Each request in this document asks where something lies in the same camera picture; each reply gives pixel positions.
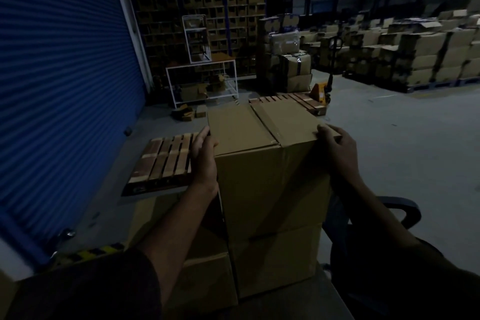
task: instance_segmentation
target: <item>blue roller shutter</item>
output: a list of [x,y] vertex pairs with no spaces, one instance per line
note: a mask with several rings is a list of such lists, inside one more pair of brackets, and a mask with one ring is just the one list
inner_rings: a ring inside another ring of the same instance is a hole
[[145,103],[120,1],[0,0],[0,83],[0,236],[39,266]]

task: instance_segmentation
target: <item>gray floor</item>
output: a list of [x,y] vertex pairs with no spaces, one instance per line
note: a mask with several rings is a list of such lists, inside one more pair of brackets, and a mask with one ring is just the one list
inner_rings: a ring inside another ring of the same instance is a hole
[[[314,70],[314,81],[326,74]],[[242,90],[240,102],[258,94]],[[234,104],[228,99],[210,104]],[[360,171],[378,195],[417,202],[423,218],[412,232],[457,266],[480,274],[480,85],[400,94],[340,76],[323,119],[357,141]],[[61,249],[72,252],[122,241],[133,214],[121,192],[147,141],[198,131],[206,118],[176,122],[166,106],[146,107],[134,133],[77,228]],[[328,262],[331,243],[321,238],[318,259]]]

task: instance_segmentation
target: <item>left hand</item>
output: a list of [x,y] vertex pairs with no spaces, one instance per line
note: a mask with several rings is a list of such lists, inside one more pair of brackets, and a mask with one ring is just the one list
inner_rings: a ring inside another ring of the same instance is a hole
[[209,126],[205,126],[197,135],[191,146],[191,168],[193,171],[193,185],[205,189],[212,200],[219,191],[217,182],[217,165],[215,163],[214,147],[219,141],[211,135]]

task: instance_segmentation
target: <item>dark sleeve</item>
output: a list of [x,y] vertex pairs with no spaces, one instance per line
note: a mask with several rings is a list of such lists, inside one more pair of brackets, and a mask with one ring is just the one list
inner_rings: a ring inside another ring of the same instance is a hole
[[459,269],[441,254],[421,244],[397,253],[393,281],[394,312],[468,318],[477,313],[480,277]]
[[160,285],[152,263],[129,249],[99,266],[93,280],[64,301],[51,319],[160,319]]

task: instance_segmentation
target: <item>hazard tape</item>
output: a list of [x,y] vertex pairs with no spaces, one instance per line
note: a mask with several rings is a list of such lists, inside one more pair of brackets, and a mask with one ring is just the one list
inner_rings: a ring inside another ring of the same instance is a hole
[[71,266],[73,264],[96,260],[100,257],[123,252],[125,249],[126,247],[122,243],[115,243],[111,245],[105,245],[99,248],[81,250],[72,254],[57,254],[49,270],[51,271],[58,268]]

